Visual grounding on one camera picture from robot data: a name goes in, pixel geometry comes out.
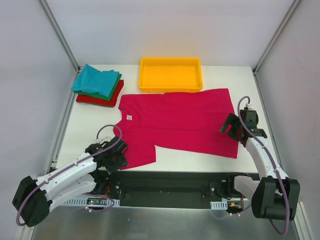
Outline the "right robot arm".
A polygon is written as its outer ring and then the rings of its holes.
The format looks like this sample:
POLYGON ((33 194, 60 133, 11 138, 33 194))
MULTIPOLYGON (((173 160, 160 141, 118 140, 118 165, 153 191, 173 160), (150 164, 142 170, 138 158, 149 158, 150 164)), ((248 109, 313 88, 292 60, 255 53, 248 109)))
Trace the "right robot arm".
POLYGON ((300 184, 291 179, 272 159, 266 132, 258 128, 259 117, 255 110, 245 107, 240 115, 230 113, 220 132, 241 143, 252 157, 259 175, 259 182, 246 174, 233 175, 225 184, 230 197, 244 195, 251 201, 253 215, 258 219, 293 221, 296 216, 300 184))

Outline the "pink t shirt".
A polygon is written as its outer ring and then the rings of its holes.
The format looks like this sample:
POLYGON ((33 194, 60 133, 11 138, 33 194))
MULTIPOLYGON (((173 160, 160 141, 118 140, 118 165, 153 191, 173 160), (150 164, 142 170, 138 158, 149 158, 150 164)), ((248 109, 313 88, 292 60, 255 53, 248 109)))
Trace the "pink t shirt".
POLYGON ((156 147, 237 158, 239 144, 221 133, 234 113, 227 88, 196 93, 124 94, 113 132, 128 145, 126 169, 156 162, 156 147))

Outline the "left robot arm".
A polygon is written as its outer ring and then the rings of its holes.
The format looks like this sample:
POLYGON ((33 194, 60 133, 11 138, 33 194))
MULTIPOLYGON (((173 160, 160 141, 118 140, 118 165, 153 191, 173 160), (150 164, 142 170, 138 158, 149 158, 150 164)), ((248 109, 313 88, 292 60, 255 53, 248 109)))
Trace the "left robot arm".
POLYGON ((106 197, 107 177, 127 166, 127 149, 115 136, 89 145, 76 159, 46 175, 23 178, 12 200, 17 225, 34 227, 56 207, 79 195, 106 197))

